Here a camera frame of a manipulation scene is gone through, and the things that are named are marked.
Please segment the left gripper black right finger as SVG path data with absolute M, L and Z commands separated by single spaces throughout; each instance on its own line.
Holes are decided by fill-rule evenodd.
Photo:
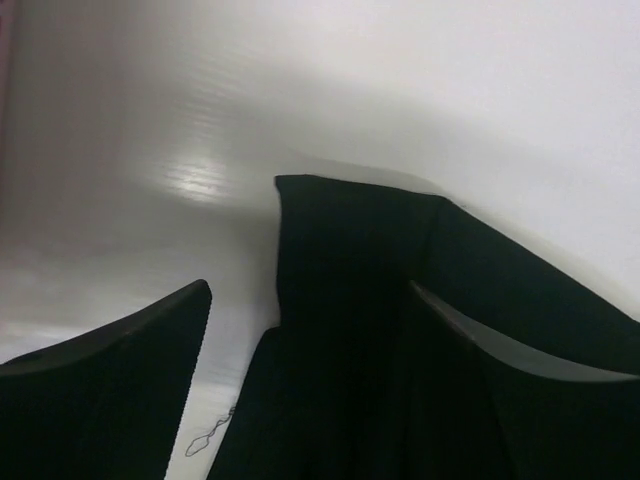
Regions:
M 638 478 L 638 376 L 550 355 L 410 288 L 473 352 L 517 478 Z

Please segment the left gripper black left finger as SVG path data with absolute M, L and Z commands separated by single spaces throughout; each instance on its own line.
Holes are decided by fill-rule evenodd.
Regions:
M 196 280 L 3 363 L 2 478 L 164 478 L 211 303 Z

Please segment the black t shirt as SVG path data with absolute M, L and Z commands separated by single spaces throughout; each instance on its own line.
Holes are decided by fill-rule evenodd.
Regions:
M 530 347 L 639 378 L 639 325 L 450 200 L 281 175 L 280 323 L 212 479 L 519 479 L 470 347 L 416 282 Z

